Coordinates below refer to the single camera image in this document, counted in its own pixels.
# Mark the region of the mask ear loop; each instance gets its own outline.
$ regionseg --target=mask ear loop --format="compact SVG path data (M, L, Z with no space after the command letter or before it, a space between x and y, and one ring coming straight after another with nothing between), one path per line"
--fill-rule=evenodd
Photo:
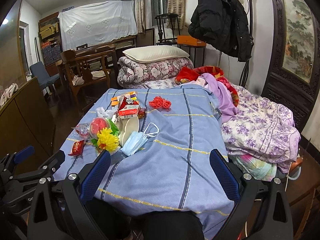
M156 132L152 132L152 133L146 133L146 131L148 130L148 128L149 128L149 125L150 124L153 124L156 128L157 128L157 131ZM145 130L143 131L143 134L144 135L147 135L147 136L149 136L149 137L155 137L157 134L159 133L159 128L158 128L158 126L156 126L154 123L149 123L148 124L148 126L145 128Z

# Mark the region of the orange shoe box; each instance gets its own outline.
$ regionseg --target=orange shoe box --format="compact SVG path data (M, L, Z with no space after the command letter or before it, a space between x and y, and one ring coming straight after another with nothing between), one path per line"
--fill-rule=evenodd
M178 44L191 45L191 46L206 46L207 44L201 40L195 39L191 36L178 35Z

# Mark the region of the striped curtain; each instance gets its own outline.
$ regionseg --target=striped curtain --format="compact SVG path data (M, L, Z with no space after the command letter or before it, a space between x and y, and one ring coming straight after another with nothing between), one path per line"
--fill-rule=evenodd
M184 27L184 16L185 16L185 0L168 0L168 13L176 13L179 15L179 27L182 30ZM175 21L172 23L173 28L177 29ZM168 21L167 28L171 28L170 21Z
M137 29L138 33L145 32L144 0L137 0Z

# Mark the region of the white pillow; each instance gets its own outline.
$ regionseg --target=white pillow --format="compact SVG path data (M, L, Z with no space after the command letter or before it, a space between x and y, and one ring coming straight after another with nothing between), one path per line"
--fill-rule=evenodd
M126 49L127 58L138 63L151 63L169 58L189 57L184 50L169 45L146 46Z

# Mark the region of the blue gripper pad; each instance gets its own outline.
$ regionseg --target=blue gripper pad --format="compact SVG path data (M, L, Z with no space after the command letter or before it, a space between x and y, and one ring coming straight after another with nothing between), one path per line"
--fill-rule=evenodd
M24 148L20 152L16 153L14 156L14 163L19 164L22 163L24 160L26 160L29 156L33 155L35 153L35 149L32 145L29 145L28 147Z
M227 198L237 204L240 200L239 184L228 168L227 162L217 149L211 151L209 160Z
M108 151L103 151L97 163L92 167L87 177L81 184L80 200L84 205L87 201L92 200L103 177L107 173L111 157Z

